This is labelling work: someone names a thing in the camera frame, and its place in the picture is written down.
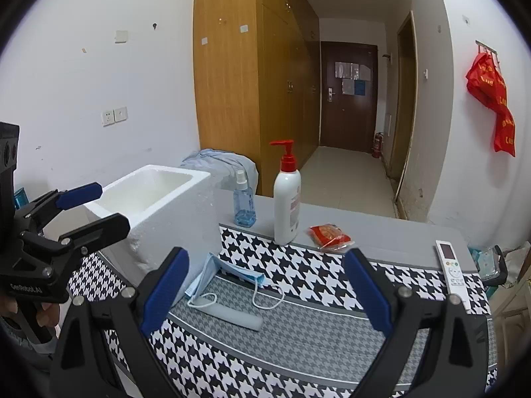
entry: door frame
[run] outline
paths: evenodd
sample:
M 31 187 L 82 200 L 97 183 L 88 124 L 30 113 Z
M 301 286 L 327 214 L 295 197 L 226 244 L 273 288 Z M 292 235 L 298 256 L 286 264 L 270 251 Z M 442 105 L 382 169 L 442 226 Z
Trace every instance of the door frame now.
M 398 197 L 400 195 L 400 190 L 402 189 L 402 185 L 404 183 L 404 177 L 406 175 L 407 165 L 410 161 L 410 153 L 411 153 L 411 145 L 413 143 L 413 136 L 415 134 L 415 122 L 416 122 L 416 116 L 417 116 L 417 106 L 418 106 L 418 45 L 417 45 L 417 33 L 415 29 L 415 16 L 413 14 L 413 11 L 410 10 L 409 14 L 406 16 L 406 19 L 404 19 L 404 22 L 400 26 L 400 28 L 397 31 L 397 45 L 398 45 L 398 96 L 397 96 L 397 112 L 395 116 L 395 133 L 393 135 L 393 146 L 391 149 L 391 155 L 389 158 L 389 165 L 391 166 L 391 163 L 393 161 L 394 155 L 395 155 L 395 147 L 397 142 L 397 128 L 398 128 L 398 119 L 400 115 L 400 92 L 402 90 L 402 87 L 404 86 L 404 81 L 402 79 L 402 72 L 400 70 L 400 33 L 404 30 L 408 22 L 411 21 L 411 28 L 412 28 L 412 34 L 413 34 L 413 49 L 415 51 L 415 104 L 413 106 L 413 123 L 411 126 L 411 136 L 410 136 L 410 142 L 407 148 L 407 154 L 406 154 L 406 162 L 404 163 L 404 168 L 402 169 L 402 175 L 400 176 L 400 181 L 398 183 L 397 191 L 395 193 L 395 203 L 398 202 Z
M 373 94 L 373 102 L 374 102 L 374 118 L 371 121 L 371 132 L 372 132 L 372 140 L 370 143 L 370 146 L 368 148 L 367 153 L 371 153 L 372 146 L 373 146 L 373 140 L 374 140 L 374 134 L 376 132 L 376 118 L 378 116 L 378 81 L 379 81 L 379 71 L 378 71 L 378 45 L 369 45 L 366 43 L 354 43 L 354 42 L 331 42 L 331 41 L 321 41 L 321 115 L 320 115 L 320 124 L 319 124 L 319 145 L 322 145 L 321 143 L 321 136 L 322 136 L 322 127 L 323 127 L 323 121 L 325 119 L 325 100 L 327 100 L 328 93 L 325 91 L 326 85 L 327 85 L 327 71 L 326 71 L 326 61 L 325 61 L 325 53 L 323 52 L 323 44 L 327 43 L 339 43 L 342 45 L 353 45 L 365 48 L 367 50 L 373 50 L 373 80 L 372 83 L 372 94 Z

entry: finger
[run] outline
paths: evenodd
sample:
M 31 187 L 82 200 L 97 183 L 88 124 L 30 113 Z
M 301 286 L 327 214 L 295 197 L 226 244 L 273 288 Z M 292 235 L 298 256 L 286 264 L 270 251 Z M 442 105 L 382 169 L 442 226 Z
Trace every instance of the finger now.
M 0 295 L 0 315 L 7 316 L 9 313 L 16 314 L 19 310 L 17 301 L 6 295 Z
M 37 323 L 39 326 L 55 327 L 59 323 L 59 305 L 49 304 L 46 310 L 39 311 Z

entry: doorway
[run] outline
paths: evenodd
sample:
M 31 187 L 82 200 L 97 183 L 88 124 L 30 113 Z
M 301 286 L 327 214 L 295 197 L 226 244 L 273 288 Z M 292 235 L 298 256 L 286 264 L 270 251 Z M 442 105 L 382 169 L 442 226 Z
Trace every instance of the doorway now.
M 322 146 L 372 151 L 378 105 L 378 47 L 321 42 Z
M 417 78 L 415 24 L 413 13 L 409 13 L 398 31 L 398 105 L 387 172 L 395 191 L 395 202 L 402 188 L 411 149 L 417 102 Z

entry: white wall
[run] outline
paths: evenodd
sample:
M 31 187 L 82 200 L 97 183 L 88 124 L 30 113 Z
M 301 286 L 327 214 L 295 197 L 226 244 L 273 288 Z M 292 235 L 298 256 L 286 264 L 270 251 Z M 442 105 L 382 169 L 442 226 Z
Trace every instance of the white wall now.
M 378 108 L 375 133 L 383 131 L 387 97 L 386 26 L 382 22 L 357 19 L 320 18 L 320 34 L 323 42 L 364 43 L 378 46 Z
M 39 0 L 0 59 L 1 119 L 21 126 L 16 187 L 106 185 L 198 149 L 192 17 L 193 0 Z M 129 119 L 102 127 L 121 106 Z
M 417 46 L 417 107 L 409 162 L 400 198 L 410 220 L 426 221 L 439 183 L 448 144 L 453 97 L 453 62 L 450 27 L 443 0 L 398 0 L 389 13 L 386 29 L 389 66 L 387 114 L 391 135 L 384 138 L 384 159 L 389 163 L 394 139 L 398 98 L 397 33 L 410 10 Z M 428 80 L 423 78 L 428 70 Z
M 428 219 L 459 228 L 472 244 L 514 247 L 531 230 L 531 54 L 496 0 L 444 0 L 454 64 L 448 150 Z M 463 15 L 470 19 L 467 25 Z M 498 51 L 516 123 L 516 158 L 492 148 L 495 113 L 466 90 L 478 39 Z

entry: gray foam tube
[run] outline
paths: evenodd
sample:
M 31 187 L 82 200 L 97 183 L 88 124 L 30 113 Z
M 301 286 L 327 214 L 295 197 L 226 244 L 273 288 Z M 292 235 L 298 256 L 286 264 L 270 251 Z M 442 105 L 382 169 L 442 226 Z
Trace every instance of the gray foam tube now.
M 194 305 L 205 305 L 209 302 L 211 302 L 209 299 L 198 297 L 194 300 Z M 233 310 L 232 308 L 226 307 L 217 302 L 208 307 L 195 309 L 208 314 L 209 316 L 217 317 L 218 319 L 227 321 L 233 325 L 242 326 L 247 329 L 252 329 L 253 331 L 259 331 L 262 328 L 262 323 L 264 323 L 262 317 L 243 311 Z

